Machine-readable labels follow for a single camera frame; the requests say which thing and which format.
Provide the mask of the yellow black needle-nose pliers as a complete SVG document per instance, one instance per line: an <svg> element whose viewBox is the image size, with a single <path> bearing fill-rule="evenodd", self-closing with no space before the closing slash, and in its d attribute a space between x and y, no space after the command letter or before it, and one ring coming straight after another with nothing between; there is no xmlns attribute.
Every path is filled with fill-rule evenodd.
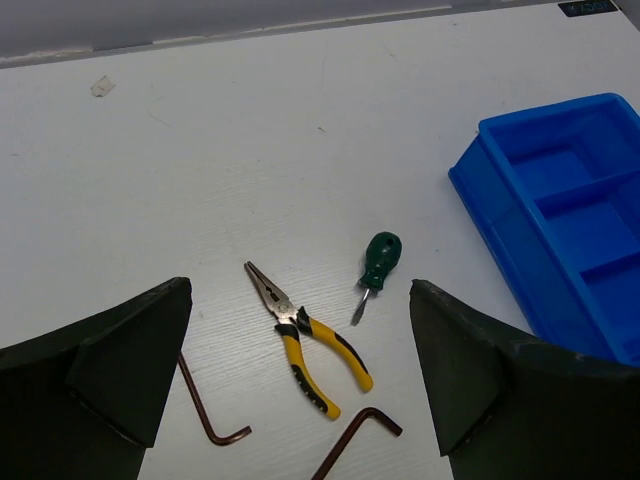
<svg viewBox="0 0 640 480"><path fill-rule="evenodd" d="M289 297L254 263L244 268L265 308L276 320L274 329L281 337L288 364L305 397L330 420L341 415L340 408L317 386L306 366L300 335L319 341L332 349L351 370L359 388L367 393L374 386L373 378L352 345L333 329L308 315L304 307L294 306Z"/></svg>

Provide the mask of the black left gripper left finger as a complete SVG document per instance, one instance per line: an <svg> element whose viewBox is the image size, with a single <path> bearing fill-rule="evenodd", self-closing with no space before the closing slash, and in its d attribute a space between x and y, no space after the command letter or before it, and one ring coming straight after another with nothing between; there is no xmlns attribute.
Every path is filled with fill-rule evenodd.
<svg viewBox="0 0 640 480"><path fill-rule="evenodd" d="M191 282L175 277L2 349L2 478L137 478L191 309Z"/></svg>

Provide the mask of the green stubby screwdriver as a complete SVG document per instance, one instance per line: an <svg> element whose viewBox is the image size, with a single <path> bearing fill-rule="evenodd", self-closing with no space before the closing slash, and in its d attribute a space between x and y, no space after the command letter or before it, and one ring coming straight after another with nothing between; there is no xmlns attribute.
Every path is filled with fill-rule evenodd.
<svg viewBox="0 0 640 480"><path fill-rule="evenodd" d="M384 288L384 282L399 262L402 249L400 238L392 232L379 232L370 240L364 254L362 275L357 283L363 294L351 319L353 326L360 322L369 298Z"/></svg>

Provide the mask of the thick large hex key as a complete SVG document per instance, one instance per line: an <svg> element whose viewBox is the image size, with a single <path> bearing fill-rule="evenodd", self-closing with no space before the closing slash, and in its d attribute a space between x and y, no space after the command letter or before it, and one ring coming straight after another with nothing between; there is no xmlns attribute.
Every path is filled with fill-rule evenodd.
<svg viewBox="0 0 640 480"><path fill-rule="evenodd" d="M403 433L403 428L391 419L386 413L375 407L366 407L360 410L349 425L346 427L340 438L329 451L321 465L311 477L312 480L324 480L339 457L344 453L347 445L355 437L360 427L369 419L374 419L382 425L394 437L399 437Z"/></svg>

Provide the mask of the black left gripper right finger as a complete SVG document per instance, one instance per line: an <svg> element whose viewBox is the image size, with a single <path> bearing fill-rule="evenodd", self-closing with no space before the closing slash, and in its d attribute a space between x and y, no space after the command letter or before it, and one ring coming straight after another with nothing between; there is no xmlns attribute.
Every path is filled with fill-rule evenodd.
<svg viewBox="0 0 640 480"><path fill-rule="evenodd" d="M639 371L568 350L426 280L410 319L439 450L457 479L635 479Z"/></svg>

